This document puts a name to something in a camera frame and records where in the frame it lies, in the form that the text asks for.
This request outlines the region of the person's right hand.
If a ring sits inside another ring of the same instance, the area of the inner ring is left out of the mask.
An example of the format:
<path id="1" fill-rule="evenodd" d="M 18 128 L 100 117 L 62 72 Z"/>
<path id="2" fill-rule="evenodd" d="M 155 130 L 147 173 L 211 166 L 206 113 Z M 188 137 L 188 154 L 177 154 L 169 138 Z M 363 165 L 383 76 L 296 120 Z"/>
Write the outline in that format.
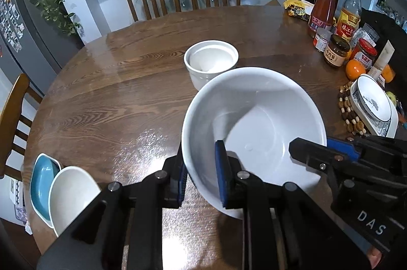
<path id="1" fill-rule="evenodd" d="M 370 261 L 371 269 L 375 269 L 382 259 L 382 253 L 376 247 L 371 246 L 367 252 L 367 257 Z"/>

